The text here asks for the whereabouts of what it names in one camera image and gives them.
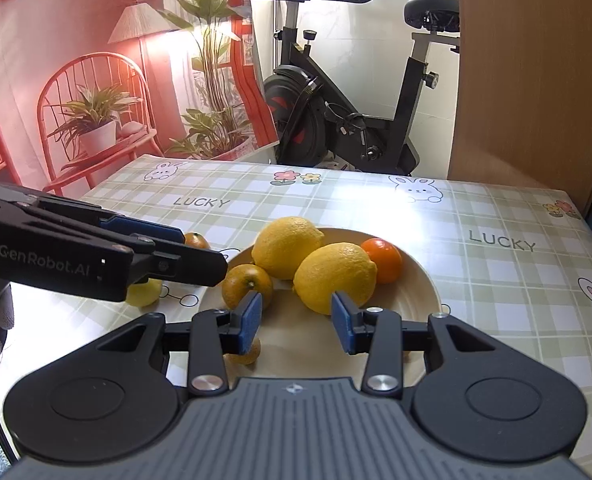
wooden door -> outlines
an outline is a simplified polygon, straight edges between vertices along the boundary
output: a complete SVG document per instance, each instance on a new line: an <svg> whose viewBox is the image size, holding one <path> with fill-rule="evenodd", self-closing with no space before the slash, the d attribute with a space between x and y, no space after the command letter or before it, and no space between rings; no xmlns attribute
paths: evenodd
<svg viewBox="0 0 592 480"><path fill-rule="evenodd" d="M460 0L449 178L592 200L592 0Z"/></svg>

exercise bike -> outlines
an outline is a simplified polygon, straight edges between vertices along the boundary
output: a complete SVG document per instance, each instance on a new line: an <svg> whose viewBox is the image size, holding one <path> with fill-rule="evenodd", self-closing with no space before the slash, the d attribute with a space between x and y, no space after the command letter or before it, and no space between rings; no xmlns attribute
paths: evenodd
<svg viewBox="0 0 592 480"><path fill-rule="evenodd" d="M460 38L439 34L460 32L458 0L409 0L404 19L414 28L414 48L407 60L396 111L392 120L361 114L310 57L314 30L304 30L304 47L297 42L298 5L309 0L284 0L287 13L282 30L280 65L264 82L280 142L279 164L313 167L333 152L357 170L409 175L418 165L418 153L409 131L423 84L436 88L438 74L427 71L431 43L452 46L459 52ZM365 4L372 0L329 0Z"/></svg>

plant pot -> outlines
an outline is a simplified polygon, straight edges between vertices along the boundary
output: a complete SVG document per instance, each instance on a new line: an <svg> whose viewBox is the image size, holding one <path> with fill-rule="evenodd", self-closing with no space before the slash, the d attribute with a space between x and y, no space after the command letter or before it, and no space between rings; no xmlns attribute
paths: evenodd
<svg viewBox="0 0 592 480"><path fill-rule="evenodd" d="M232 148L228 152L221 153L220 155L213 156L210 160L228 160L234 161L241 158L244 155L254 151L254 134L248 134L245 136L245 140L241 142L235 148Z"/></svg>
<svg viewBox="0 0 592 480"><path fill-rule="evenodd" d="M91 132L79 135L78 139L88 156L111 148L116 143L116 121L111 121Z"/></svg>

poster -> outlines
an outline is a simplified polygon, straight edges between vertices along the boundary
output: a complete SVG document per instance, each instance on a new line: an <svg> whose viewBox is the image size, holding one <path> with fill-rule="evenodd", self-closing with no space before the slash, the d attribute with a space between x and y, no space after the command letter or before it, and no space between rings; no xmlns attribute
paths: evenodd
<svg viewBox="0 0 592 480"><path fill-rule="evenodd" d="M77 197L149 153L278 140L250 0L0 0L0 179Z"/></svg>

potted plant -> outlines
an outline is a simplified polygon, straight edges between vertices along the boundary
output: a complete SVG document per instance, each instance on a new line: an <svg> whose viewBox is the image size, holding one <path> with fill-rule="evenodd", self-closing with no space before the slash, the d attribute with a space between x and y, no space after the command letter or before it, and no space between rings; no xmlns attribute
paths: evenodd
<svg viewBox="0 0 592 480"><path fill-rule="evenodd" d="M214 154L207 158L215 158L231 151L247 139L241 134L241 129L249 124L248 120L240 121L233 113L231 91L227 88L226 77L221 64L229 51L230 41L240 41L233 34L226 34L221 25L237 16L235 10L229 7L229 0L177 0L183 16L170 10L160 10L159 13L174 26L188 31L194 31L192 37L198 47L198 56L192 58L192 69L204 75L204 87L198 88L204 96L205 104L211 112L200 115L201 119L209 118L215 121L212 133L205 127L207 124L194 125L187 116L194 116L198 110L188 110L183 118L190 125L190 133L182 141L174 141L170 150L174 153L187 153L195 156L199 153ZM201 136L196 134L195 145L192 129L200 130Z"/></svg>
<svg viewBox="0 0 592 480"><path fill-rule="evenodd" d="M116 122L120 121L120 114L142 99L122 91L119 84L103 89L90 90L83 85L76 85L76 88L80 101L51 105L59 107L68 119L48 137L62 142L65 150L77 141L87 155L95 155L116 143Z"/></svg>
<svg viewBox="0 0 592 480"><path fill-rule="evenodd" d="M184 155L187 158L215 160L236 160L253 151L253 135L244 132L250 125L249 120L242 121L238 128L227 131L225 117L233 117L232 110L219 112L201 112L188 108L182 115L189 129L182 140L169 139L171 146L167 154Z"/></svg>

